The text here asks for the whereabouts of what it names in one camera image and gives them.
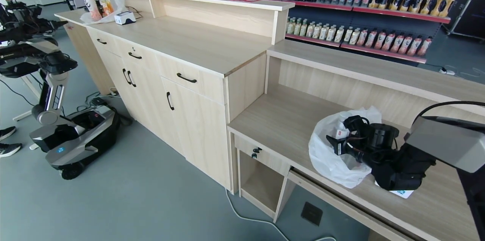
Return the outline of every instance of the red shelf edge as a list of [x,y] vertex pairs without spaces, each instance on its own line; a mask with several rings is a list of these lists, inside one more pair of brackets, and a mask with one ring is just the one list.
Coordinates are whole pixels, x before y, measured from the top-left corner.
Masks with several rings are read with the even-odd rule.
[[332,47],[340,47],[340,43],[329,42],[329,41],[324,41],[324,40],[320,40],[320,39],[296,36],[296,35],[292,35],[292,34],[286,34],[286,37],[292,38],[292,39],[308,41],[308,42],[313,42],[313,43],[318,43],[318,44],[327,45],[327,46],[332,46]]
[[338,5],[338,4],[327,4],[327,3],[316,3],[316,2],[305,2],[305,1],[291,1],[294,2],[295,5],[299,6],[307,6],[307,7],[314,7],[314,8],[326,8],[326,9],[335,9],[335,10],[342,10],[342,11],[352,11],[352,6],[345,6],[345,5]]
[[415,57],[415,56],[407,56],[407,55],[402,55],[402,54],[399,54],[399,53],[391,53],[391,52],[387,52],[387,51],[381,51],[381,50],[376,50],[376,49],[372,49],[372,48],[365,48],[365,47],[355,46],[355,45],[350,45],[350,44],[342,44],[341,48],[349,49],[349,50],[355,50],[355,51],[361,51],[361,52],[365,52],[365,53],[374,53],[376,55],[389,56],[389,57],[392,57],[392,58],[398,58],[398,59],[412,61],[412,62],[421,63],[421,64],[426,63],[426,58],[419,58],[419,57]]
[[449,17],[435,17],[435,16],[423,15],[423,14],[419,14],[419,13],[393,11],[393,10],[379,9],[379,8],[354,7],[353,11],[360,12],[360,13],[372,13],[372,14],[381,14],[381,15],[387,15],[387,16],[413,18],[413,19],[419,19],[419,20],[439,22],[439,23],[444,23],[444,24],[448,24],[451,21],[451,19]]

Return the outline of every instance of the cabinet door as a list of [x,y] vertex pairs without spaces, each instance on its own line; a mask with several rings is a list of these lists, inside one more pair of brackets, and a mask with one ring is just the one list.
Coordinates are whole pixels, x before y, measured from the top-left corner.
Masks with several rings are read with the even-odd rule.
[[151,119],[147,128],[184,156],[161,76],[133,64],[130,64],[130,71],[142,109]]
[[128,70],[123,63],[123,60],[119,56],[104,49],[97,49],[97,51],[108,74],[110,74],[111,80],[113,80],[116,90],[118,90],[118,93],[123,99],[123,103],[125,103],[128,113],[130,113],[135,120],[138,120],[135,117],[136,105],[132,101],[134,91],[132,85],[129,84]]
[[162,78],[187,161],[230,189],[225,108]]
[[123,58],[123,62],[126,66],[127,78],[131,83],[131,96],[128,100],[132,108],[132,112],[130,112],[130,114],[133,118],[135,118],[135,120],[144,125],[144,127],[147,127],[148,130],[152,130],[152,120],[150,118],[150,112],[147,111],[147,108],[144,106],[143,103],[144,101],[140,99],[141,94],[138,93],[140,91],[140,88],[144,87],[142,82],[144,73],[140,72],[139,66],[135,63],[127,61],[125,60],[125,58]]

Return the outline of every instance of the reception desk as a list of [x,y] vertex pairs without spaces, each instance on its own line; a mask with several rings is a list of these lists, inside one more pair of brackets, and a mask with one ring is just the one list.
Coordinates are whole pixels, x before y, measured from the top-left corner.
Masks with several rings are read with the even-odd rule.
[[[308,156],[316,123],[377,107],[400,130],[433,103],[485,101],[485,86],[353,53],[284,40],[293,3],[126,0],[130,25],[56,14],[102,94],[116,87],[135,120],[188,162],[277,220],[296,185],[369,227],[369,239],[478,240],[456,170],[438,162],[402,199],[374,184],[322,177]],[[429,115],[485,124],[485,108]]]

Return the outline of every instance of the person's shoe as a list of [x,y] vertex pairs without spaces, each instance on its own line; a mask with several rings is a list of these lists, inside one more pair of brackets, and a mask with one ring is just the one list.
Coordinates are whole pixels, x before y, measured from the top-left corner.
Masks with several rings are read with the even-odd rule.
[[16,130],[17,130],[16,127],[9,127],[9,128],[0,130],[0,141],[2,139],[6,139],[7,137],[10,137],[10,135],[13,134]]
[[0,158],[4,158],[6,156],[12,156],[14,153],[17,153],[18,150],[22,148],[22,143],[14,143],[14,144],[5,144],[0,143]]

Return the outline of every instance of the gray floor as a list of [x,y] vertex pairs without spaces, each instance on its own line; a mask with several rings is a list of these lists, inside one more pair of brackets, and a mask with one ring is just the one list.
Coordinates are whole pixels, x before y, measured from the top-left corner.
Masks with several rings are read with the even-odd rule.
[[[47,6],[43,15],[53,18],[52,13],[65,10],[65,5]],[[56,39],[62,51],[80,63],[70,72],[64,103],[68,114],[96,87],[66,32],[60,30]],[[473,67],[485,70],[483,52],[484,46],[476,41],[440,34],[431,46],[428,62],[473,73]],[[485,83],[484,77],[462,76]],[[36,102],[20,79],[5,81]],[[28,133],[39,124],[33,117],[12,121],[29,109],[23,99],[0,85],[0,127],[19,127],[6,143],[30,143]],[[220,185],[138,123],[123,127],[116,145],[75,180],[62,180],[44,156],[24,147],[0,160],[1,240],[282,240],[267,224],[237,218]],[[269,219],[245,199],[231,199],[241,215]],[[319,227],[300,217],[305,201],[324,211]],[[366,227],[300,188],[293,192],[277,225],[295,241],[327,235],[339,241],[359,241],[367,240],[368,234]]]

